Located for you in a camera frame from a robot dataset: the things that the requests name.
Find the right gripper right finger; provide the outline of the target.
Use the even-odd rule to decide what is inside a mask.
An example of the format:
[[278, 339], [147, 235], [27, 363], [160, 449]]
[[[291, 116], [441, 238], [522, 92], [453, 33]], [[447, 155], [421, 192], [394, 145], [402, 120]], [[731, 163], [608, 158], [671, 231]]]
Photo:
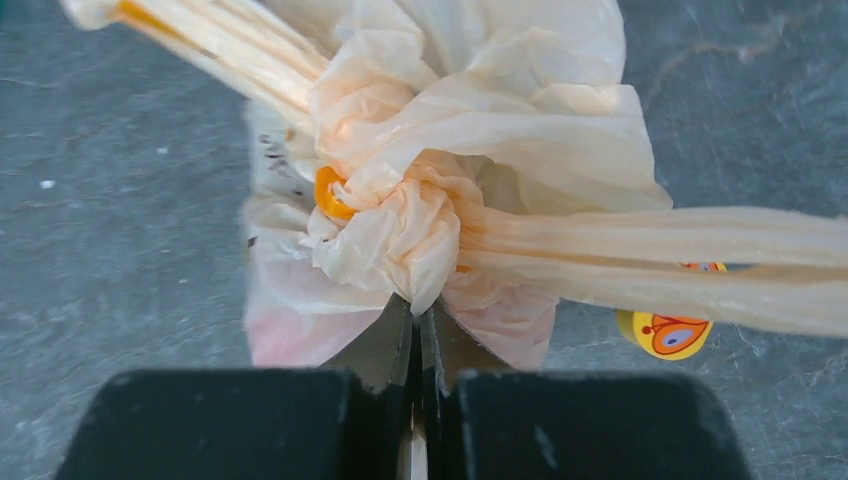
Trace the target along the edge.
[[420, 353], [427, 477], [464, 479], [461, 374], [512, 368], [468, 333], [441, 301], [420, 317]]

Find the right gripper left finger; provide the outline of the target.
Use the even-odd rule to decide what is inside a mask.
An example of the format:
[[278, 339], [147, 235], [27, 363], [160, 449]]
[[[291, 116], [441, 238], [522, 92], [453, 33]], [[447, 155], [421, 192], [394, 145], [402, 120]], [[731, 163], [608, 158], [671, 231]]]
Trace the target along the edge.
[[322, 367], [350, 380], [344, 479], [409, 479], [413, 425], [413, 320], [394, 295], [378, 318]]

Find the translucent cream plastic bag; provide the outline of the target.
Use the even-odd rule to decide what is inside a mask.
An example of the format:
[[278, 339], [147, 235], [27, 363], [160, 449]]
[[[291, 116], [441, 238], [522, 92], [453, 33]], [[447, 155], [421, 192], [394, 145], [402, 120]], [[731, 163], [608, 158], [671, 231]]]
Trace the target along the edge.
[[245, 96], [253, 363], [313, 366], [389, 299], [538, 367], [557, 304], [847, 333], [847, 223], [677, 209], [614, 1], [67, 1]]

